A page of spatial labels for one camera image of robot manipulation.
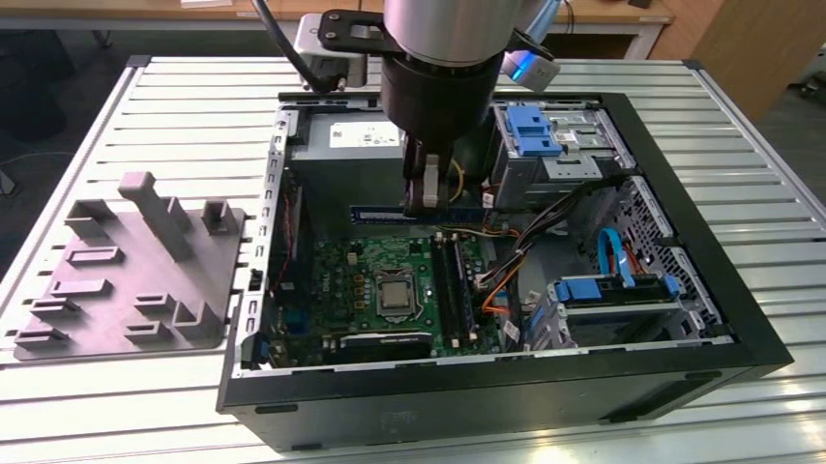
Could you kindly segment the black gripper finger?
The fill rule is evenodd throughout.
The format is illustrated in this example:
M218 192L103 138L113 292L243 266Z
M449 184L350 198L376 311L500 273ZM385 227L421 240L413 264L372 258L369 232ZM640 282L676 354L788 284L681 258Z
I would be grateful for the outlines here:
M448 155L408 144L404 156L405 214L425 218L448 209Z

